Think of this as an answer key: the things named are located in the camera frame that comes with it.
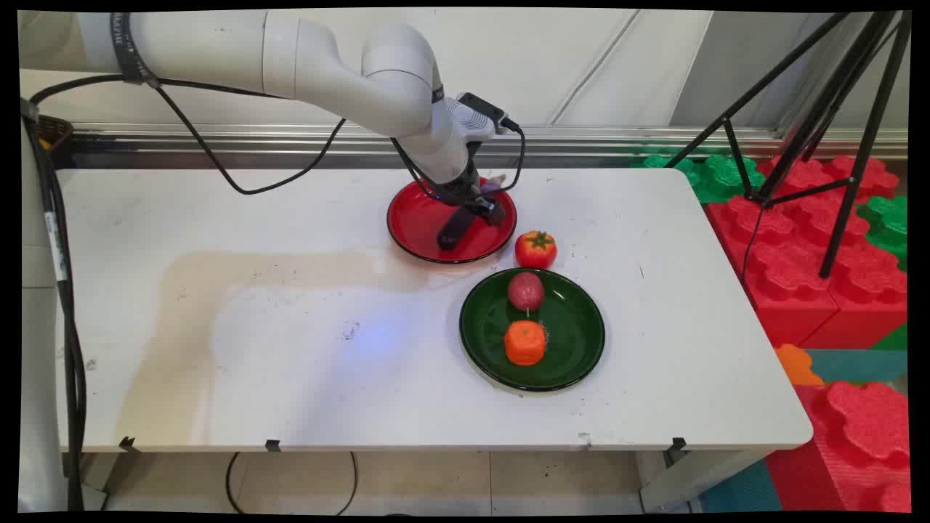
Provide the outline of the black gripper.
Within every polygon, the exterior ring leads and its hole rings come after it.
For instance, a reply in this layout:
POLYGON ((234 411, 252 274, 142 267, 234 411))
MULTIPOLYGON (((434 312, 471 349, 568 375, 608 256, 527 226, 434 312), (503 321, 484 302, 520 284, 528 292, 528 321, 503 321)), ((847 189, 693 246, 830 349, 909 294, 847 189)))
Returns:
POLYGON ((497 193, 485 195, 482 192, 476 169, 464 169, 451 182, 432 181, 432 188, 446 205, 458 206, 437 235, 437 245, 442 251, 452 251, 462 241, 475 217, 491 227, 498 227, 507 218, 497 193))

